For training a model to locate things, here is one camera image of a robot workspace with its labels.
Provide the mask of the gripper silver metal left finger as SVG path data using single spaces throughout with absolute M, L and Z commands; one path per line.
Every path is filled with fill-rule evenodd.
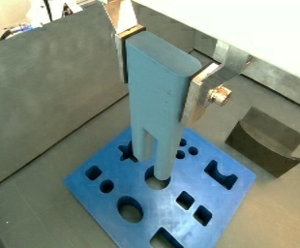
M 134 14 L 132 0 L 104 0 L 104 10 L 113 28 L 113 41 L 118 62 L 118 75 L 128 82 L 125 40 L 145 31 Z

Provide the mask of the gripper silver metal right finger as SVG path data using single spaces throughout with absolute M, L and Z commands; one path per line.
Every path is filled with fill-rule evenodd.
M 193 76 L 180 122 L 192 125 L 214 103 L 222 106 L 230 98 L 232 91 L 224 83 L 239 75 L 250 63 L 251 56 L 222 41 L 216 43 L 213 58 L 220 64 L 210 63 Z

